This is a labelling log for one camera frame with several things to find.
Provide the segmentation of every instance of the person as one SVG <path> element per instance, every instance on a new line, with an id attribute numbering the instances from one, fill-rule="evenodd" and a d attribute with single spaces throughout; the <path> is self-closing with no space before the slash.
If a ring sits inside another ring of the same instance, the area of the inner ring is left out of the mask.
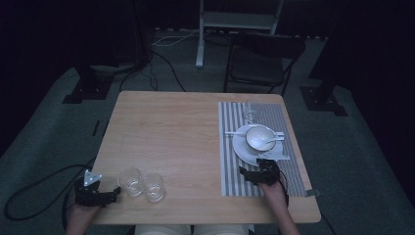
<path id="1" fill-rule="evenodd" d="M 276 182 L 272 186 L 268 186 L 266 184 L 259 184 L 259 187 L 264 192 L 264 198 L 266 202 L 268 203 L 269 207 L 274 212 L 278 227 L 280 229 L 280 232 L 282 235 L 297 235 L 300 234 L 299 230 L 297 229 L 297 226 L 295 225 L 293 218 L 290 215 L 290 212 L 288 211 L 286 199 L 285 199 L 285 192 L 283 189 L 283 186 Z M 90 224 L 92 223 L 92 220 L 94 219 L 95 215 L 99 212 L 100 207 L 92 207 L 92 208 L 86 208 L 80 205 L 74 205 L 71 207 L 70 214 L 69 214 L 69 220 L 67 225 L 67 235 L 83 235 Z M 186 225 L 178 225 L 182 226 L 180 229 L 188 230 L 190 233 L 190 226 Z M 140 234 L 152 234 L 149 230 L 153 229 L 156 226 L 147 226 L 144 229 L 141 230 Z M 168 231 L 171 229 L 167 226 L 164 228 L 164 232 L 161 233 L 153 233 L 153 234 L 169 234 Z M 242 235 L 242 234 L 248 234 L 248 227 L 244 227 L 244 225 L 233 226 L 233 225 L 203 225 L 200 228 L 196 226 L 195 234 L 226 234 L 226 235 Z"/>

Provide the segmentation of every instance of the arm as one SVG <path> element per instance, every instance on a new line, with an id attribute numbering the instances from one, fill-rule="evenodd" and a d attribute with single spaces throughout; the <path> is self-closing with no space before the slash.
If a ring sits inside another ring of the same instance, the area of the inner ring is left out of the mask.
<path id="1" fill-rule="evenodd" d="M 269 207 L 277 217 L 278 226 L 283 235 L 300 234 L 294 221 L 288 211 L 284 189 L 279 182 L 272 186 L 259 184 L 259 187 L 265 194 L 265 199 Z"/>
<path id="2" fill-rule="evenodd" d="M 83 235 L 101 207 L 86 208 L 78 204 L 70 210 L 66 235 Z"/>

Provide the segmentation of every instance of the chair seat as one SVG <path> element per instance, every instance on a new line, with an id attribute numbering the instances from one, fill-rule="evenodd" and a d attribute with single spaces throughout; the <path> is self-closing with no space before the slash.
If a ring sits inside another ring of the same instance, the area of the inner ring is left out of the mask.
<path id="1" fill-rule="evenodd" d="M 281 85 L 284 82 L 280 58 L 268 58 L 238 47 L 232 53 L 230 76 L 235 80 Z"/>

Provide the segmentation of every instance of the chair backrest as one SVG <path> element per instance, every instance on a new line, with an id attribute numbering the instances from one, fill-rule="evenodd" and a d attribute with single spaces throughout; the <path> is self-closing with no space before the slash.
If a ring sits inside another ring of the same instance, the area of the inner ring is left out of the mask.
<path id="1" fill-rule="evenodd" d="M 241 46 L 265 57 L 296 60 L 305 50 L 299 38 L 280 37 L 259 32 L 240 32 L 231 41 L 231 48 Z"/>

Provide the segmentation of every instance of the gray carpet floor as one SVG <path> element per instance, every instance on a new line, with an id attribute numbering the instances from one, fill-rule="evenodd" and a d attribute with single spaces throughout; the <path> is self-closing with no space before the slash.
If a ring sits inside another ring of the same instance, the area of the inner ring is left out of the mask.
<path id="1" fill-rule="evenodd" d="M 186 35 L 189 32 L 158 32 L 156 37 Z M 221 92 L 225 73 L 226 38 L 211 36 L 206 44 L 205 64 L 195 67 L 195 37 L 171 46 L 154 46 L 173 65 L 186 91 Z M 376 139 L 353 103 L 349 91 L 337 87 L 334 95 L 348 117 L 330 112 L 308 111 L 300 86 L 318 86 L 308 78 L 324 41 L 307 39 L 307 49 L 294 68 L 285 95 L 286 106 L 299 141 L 300 150 L 321 212 L 337 234 L 415 234 L 415 211 L 406 198 Z M 113 68 L 97 67 L 101 71 Z M 94 158 L 103 140 L 105 125 L 115 105 L 126 74 L 115 77 L 106 100 L 84 100 L 81 104 L 63 104 L 78 81 L 74 69 L 59 77 L 31 120 L 0 159 L 0 208 L 18 189 L 67 165 L 86 164 Z M 151 65 L 129 76 L 121 90 L 182 92 L 170 66 L 154 55 Z M 263 93 L 252 86 L 232 86 L 230 92 Z M 25 191 L 10 205 L 13 216 L 38 212 L 50 203 L 77 173 L 79 168 L 62 172 Z M 0 234 L 64 234 L 61 224 L 63 197 L 35 218 L 11 221 L 0 216 Z M 130 226 L 93 225 L 87 234 L 126 234 Z M 299 224 L 302 234 L 332 234 L 325 219 Z M 255 234 L 276 234 L 276 224 L 258 224 Z"/>

